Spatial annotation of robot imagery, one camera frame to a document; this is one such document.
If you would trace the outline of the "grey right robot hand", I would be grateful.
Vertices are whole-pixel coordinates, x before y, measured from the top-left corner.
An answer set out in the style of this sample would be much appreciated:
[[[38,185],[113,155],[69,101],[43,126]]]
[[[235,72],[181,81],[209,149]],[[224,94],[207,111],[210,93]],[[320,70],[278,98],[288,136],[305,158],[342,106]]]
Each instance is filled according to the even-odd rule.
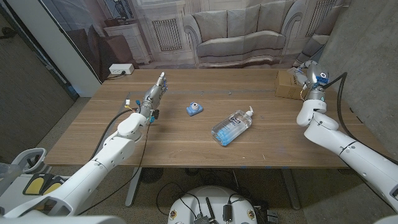
[[[319,63],[308,60],[295,69],[299,85],[302,85],[300,97],[305,100],[325,100],[324,86],[329,82],[329,73]]]

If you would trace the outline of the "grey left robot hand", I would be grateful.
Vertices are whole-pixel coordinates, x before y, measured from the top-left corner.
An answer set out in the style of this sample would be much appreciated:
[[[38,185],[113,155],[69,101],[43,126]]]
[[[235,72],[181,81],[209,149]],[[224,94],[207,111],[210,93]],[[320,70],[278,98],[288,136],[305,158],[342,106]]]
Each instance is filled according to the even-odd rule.
[[[156,83],[146,91],[142,104],[140,105],[140,114],[148,118],[153,110],[160,105],[162,95],[167,91],[167,78],[165,72],[162,72]]]

